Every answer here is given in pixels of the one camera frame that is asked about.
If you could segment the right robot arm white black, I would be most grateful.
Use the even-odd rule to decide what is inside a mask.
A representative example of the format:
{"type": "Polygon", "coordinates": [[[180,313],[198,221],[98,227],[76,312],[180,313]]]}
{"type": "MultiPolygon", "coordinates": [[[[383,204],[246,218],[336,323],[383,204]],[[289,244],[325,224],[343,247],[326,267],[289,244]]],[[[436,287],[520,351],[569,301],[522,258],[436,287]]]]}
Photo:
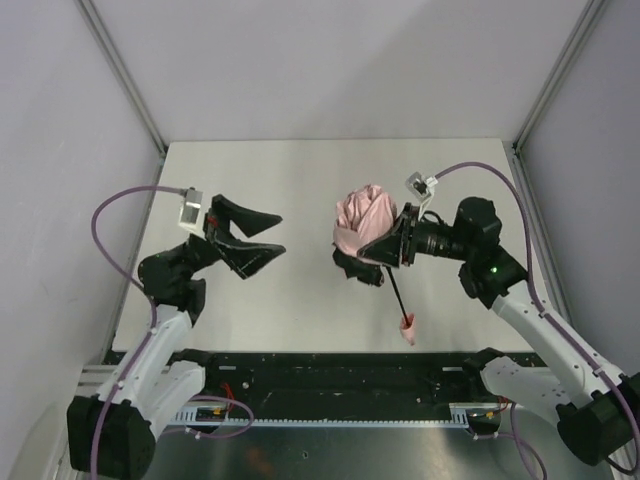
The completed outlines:
{"type": "Polygon", "coordinates": [[[601,356],[537,296],[530,273],[501,246],[501,229],[484,198],[463,199],[452,225],[422,220],[407,204],[358,255],[389,267],[410,266],[418,254],[460,261],[465,293],[514,328],[551,372],[544,377],[486,348],[471,362],[484,388],[550,423],[576,458],[596,466],[639,439],[639,377],[601,356]]]}

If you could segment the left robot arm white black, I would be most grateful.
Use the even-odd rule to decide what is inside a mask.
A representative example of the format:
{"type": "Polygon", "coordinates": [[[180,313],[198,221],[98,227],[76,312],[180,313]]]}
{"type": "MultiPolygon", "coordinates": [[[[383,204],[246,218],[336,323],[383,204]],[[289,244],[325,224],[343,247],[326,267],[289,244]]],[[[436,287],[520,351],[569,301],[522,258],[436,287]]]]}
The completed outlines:
{"type": "Polygon", "coordinates": [[[246,280],[286,251],[251,240],[281,223],[281,216],[223,195],[204,209],[201,192],[173,192],[183,199],[178,224],[189,235],[145,257],[131,279],[150,305],[145,329],[96,392],[75,396],[66,412],[70,464],[94,479],[143,478],[170,421],[210,383],[213,354],[186,349],[170,359],[205,307],[207,284],[197,273],[222,262],[246,280]]]}

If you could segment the pink and black folding umbrella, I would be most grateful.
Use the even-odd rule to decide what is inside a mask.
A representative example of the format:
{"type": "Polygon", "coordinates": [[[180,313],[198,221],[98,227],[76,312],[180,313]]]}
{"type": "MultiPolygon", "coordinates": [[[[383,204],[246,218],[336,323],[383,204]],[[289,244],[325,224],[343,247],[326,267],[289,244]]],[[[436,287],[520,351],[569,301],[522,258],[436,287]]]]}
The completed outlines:
{"type": "Polygon", "coordinates": [[[358,256],[358,251],[386,234],[397,217],[397,206],[380,185],[367,184],[350,192],[335,207],[332,259],[347,279],[368,286],[385,282],[382,264],[358,256]]]}

